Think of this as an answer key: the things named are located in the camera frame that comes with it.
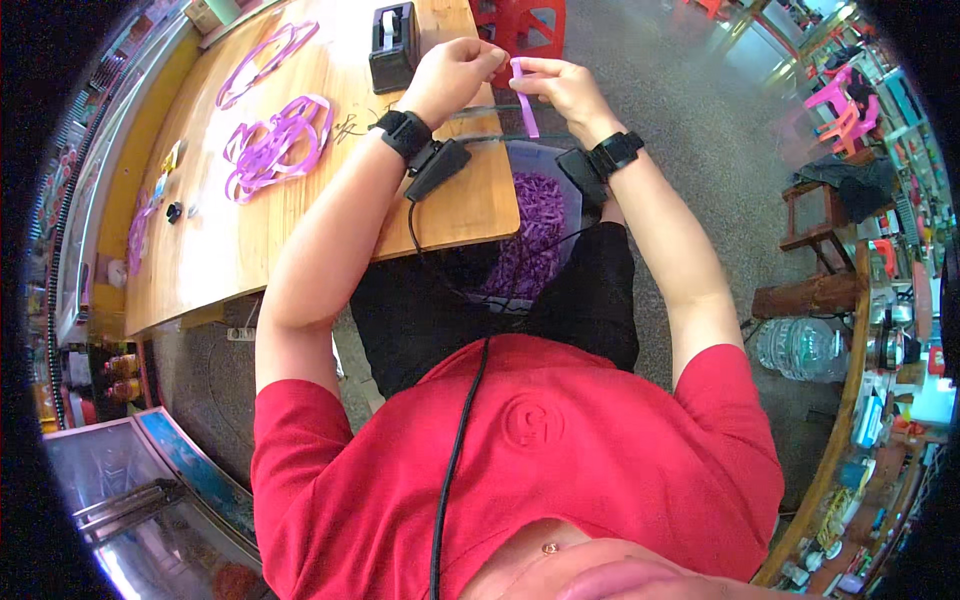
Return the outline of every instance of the black wrist strap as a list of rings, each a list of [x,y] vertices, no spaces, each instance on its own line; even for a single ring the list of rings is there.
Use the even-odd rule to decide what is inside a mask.
[[[643,140],[636,132],[617,132],[587,152],[590,163],[602,181],[636,160],[636,151],[643,148]]]
[[[409,110],[388,110],[375,126],[384,131],[383,141],[396,150],[407,164],[433,140],[433,132],[427,124]]]

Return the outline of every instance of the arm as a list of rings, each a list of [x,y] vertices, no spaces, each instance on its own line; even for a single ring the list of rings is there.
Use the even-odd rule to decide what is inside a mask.
[[[586,68],[563,60],[520,64],[534,73],[511,80],[511,87],[551,102],[588,149],[627,130]],[[610,187],[666,303],[676,387],[701,350],[717,344],[743,348],[730,286],[700,223],[645,150],[610,177]]]
[[[396,109],[436,130],[508,58],[479,39],[441,44],[420,61]],[[339,395],[330,328],[370,263],[405,170],[382,133],[364,136],[283,247],[257,322],[258,392],[280,379],[305,379]]]

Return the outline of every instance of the red plastic stool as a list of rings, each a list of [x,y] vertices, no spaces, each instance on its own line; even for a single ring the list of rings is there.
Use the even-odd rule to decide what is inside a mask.
[[[690,0],[684,0],[686,4],[690,4]],[[717,15],[717,11],[720,10],[720,4],[723,0],[697,0],[697,4],[701,5],[707,9],[707,18],[712,19]]]
[[[493,0],[492,12],[480,12],[481,0],[470,0],[473,21],[480,37],[500,46],[511,57],[537,57],[539,59],[558,59],[564,53],[564,29],[566,27],[565,0]],[[555,15],[554,28],[536,18],[531,11],[549,9]],[[493,35],[489,26],[493,25]],[[547,43],[532,48],[520,48],[519,39],[527,36],[531,29],[540,32]],[[509,87],[507,82],[512,73],[507,69],[496,76],[493,84],[497,87]]]

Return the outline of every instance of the power strip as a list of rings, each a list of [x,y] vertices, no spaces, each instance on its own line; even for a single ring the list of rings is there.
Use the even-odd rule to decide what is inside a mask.
[[[227,339],[231,342],[253,342],[256,340],[256,327],[231,327],[227,330]]]

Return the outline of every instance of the black shorts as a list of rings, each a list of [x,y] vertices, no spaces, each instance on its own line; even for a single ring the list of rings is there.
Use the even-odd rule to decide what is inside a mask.
[[[416,256],[371,264],[350,309],[373,380],[386,398],[413,386],[467,344],[508,331],[570,344],[628,372],[639,350],[634,260],[627,230],[616,223],[580,234],[570,259],[526,319],[466,302]]]

